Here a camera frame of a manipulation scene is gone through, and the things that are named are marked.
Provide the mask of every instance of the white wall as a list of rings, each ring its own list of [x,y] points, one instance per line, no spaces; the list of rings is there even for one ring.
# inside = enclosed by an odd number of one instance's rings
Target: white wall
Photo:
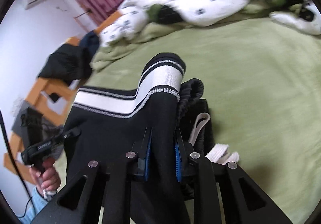
[[[28,10],[20,1],[13,3],[0,24],[0,109],[8,136],[14,122],[13,103],[26,97],[48,55],[68,37],[86,34],[73,19],[82,11],[75,9],[74,0],[47,0]],[[3,167],[5,152],[0,134],[0,189],[14,212],[21,215],[27,196],[19,178]]]
[[[64,2],[70,8],[70,11],[71,13],[73,13],[73,16],[79,16],[85,12],[85,10],[83,10],[80,7],[76,0],[64,0]],[[88,31],[94,30],[97,27],[97,24],[95,24],[95,22],[87,14],[84,14],[81,17],[79,17],[78,21],[80,21],[87,28]]]

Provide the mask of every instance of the wooden bed frame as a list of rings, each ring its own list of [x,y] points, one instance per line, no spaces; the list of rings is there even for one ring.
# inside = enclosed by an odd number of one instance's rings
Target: wooden bed frame
[[[120,12],[114,12],[103,23],[101,23],[99,27],[97,27],[94,30],[95,33],[100,34],[103,29],[114,23],[120,16]],[[79,44],[79,41],[79,38],[71,37],[66,40],[66,43],[77,46]],[[44,115],[46,119],[51,121],[54,125],[62,125],[65,123],[65,120],[68,115],[68,109],[81,84],[82,83],[79,83],[75,90],[70,90],[62,80],[38,78],[25,100],[31,105],[33,105],[39,112],[41,112]],[[67,100],[67,104],[65,105],[63,113],[61,115],[52,111],[47,106],[47,98],[41,93],[42,91],[45,91],[48,95],[52,93],[57,93]],[[17,156],[19,155],[19,152],[22,152],[24,150],[22,139],[17,134],[12,133],[9,143],[13,157],[16,160],[17,167],[22,177],[26,181],[35,184],[29,174],[29,167],[17,161]],[[4,154],[4,167],[6,167],[11,172],[17,174],[10,161],[8,153]]]

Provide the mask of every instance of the light blue sleeve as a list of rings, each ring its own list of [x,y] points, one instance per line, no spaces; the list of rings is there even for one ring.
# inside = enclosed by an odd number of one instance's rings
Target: light blue sleeve
[[[37,191],[36,187],[33,189],[33,194],[32,194],[33,198],[33,204],[35,205],[35,210],[36,210],[36,214],[38,214],[43,208],[44,206],[47,205],[48,201],[46,201]],[[35,217],[35,212],[33,210],[33,207],[29,207],[29,209],[26,212],[26,215],[23,218],[19,218],[19,220],[22,222],[22,224],[30,224],[31,221],[34,219]]]

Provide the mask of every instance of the human hand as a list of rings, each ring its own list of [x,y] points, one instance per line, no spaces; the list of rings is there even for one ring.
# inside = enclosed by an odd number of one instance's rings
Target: human hand
[[[30,167],[29,169],[31,178],[35,183],[37,183],[37,190],[41,196],[43,196],[43,190],[54,191],[60,187],[61,179],[53,166],[54,163],[54,158],[49,157],[46,159],[42,163],[42,166],[46,169],[42,175],[41,172],[35,167]]]

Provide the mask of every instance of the green bedsheet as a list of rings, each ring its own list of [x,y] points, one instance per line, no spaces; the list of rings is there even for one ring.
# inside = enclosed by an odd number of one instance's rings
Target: green bedsheet
[[[272,23],[243,20],[188,28],[140,45],[87,85],[134,89],[145,64],[174,52],[184,81],[203,81],[215,141],[301,224],[321,199],[321,41]]]

